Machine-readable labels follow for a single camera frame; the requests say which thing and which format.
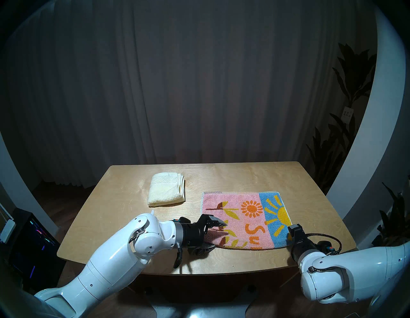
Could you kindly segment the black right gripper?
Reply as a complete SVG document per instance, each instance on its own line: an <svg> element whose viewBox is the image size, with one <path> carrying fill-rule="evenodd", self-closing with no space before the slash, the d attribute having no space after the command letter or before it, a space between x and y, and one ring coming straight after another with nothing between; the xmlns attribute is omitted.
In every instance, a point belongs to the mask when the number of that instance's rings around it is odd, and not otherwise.
<svg viewBox="0 0 410 318"><path fill-rule="evenodd" d="M291 257L294 261L303 259L305 252L317 252L317 246L307 236L293 238L294 244L291 248Z"/></svg>

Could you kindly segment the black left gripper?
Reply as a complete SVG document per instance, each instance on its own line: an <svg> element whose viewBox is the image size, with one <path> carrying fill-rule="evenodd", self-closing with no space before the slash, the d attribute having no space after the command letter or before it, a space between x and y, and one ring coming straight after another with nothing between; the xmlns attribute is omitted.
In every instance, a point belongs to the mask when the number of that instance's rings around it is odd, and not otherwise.
<svg viewBox="0 0 410 318"><path fill-rule="evenodd" d="M177 256L182 256L183 249L187 248L189 254L204 256L215 249L215 245L204 241L209 228L225 227L227 224L219 218L202 214L198 221L191 223L185 217L175 219L176 235L175 248Z"/></svg>

